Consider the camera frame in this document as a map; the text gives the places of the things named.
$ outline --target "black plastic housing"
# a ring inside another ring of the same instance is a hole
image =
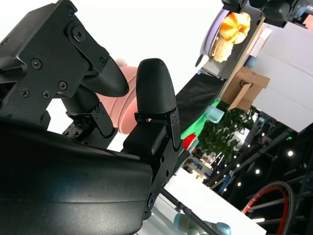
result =
[[[35,128],[0,122],[0,130],[1,235],[132,235],[141,228],[152,170],[139,157]]]

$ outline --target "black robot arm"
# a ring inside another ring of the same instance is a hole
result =
[[[96,93],[129,87],[76,11],[68,0],[31,11],[1,42],[1,234],[134,234],[178,159],[179,113],[160,59],[138,67],[137,126],[124,150],[106,149],[117,130]],[[62,135],[47,131],[53,98],[73,119]]]

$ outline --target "black bracket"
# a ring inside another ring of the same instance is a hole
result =
[[[96,74],[100,74],[110,56],[108,51],[91,37],[83,25],[78,22],[78,19],[76,22],[70,22],[68,24],[66,32],[68,39],[89,62],[92,70]]]

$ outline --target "orange object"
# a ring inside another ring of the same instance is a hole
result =
[[[251,17],[248,13],[242,12],[240,14],[230,13],[222,22],[221,35],[230,43],[241,43],[250,30]]]
[[[185,150],[188,150],[192,143],[196,140],[197,136],[196,134],[190,134],[184,140],[182,141],[182,148]]]

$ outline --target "white panel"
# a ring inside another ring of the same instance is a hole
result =
[[[313,32],[292,23],[275,27],[262,51],[313,75]]]
[[[202,220],[228,224],[232,235],[265,235],[266,233],[263,228],[182,168],[171,178],[165,189]]]
[[[313,111],[313,76],[263,51],[251,70],[270,78],[268,88]]]
[[[297,132],[313,122],[312,111],[271,88],[263,89],[254,100],[253,106]]]

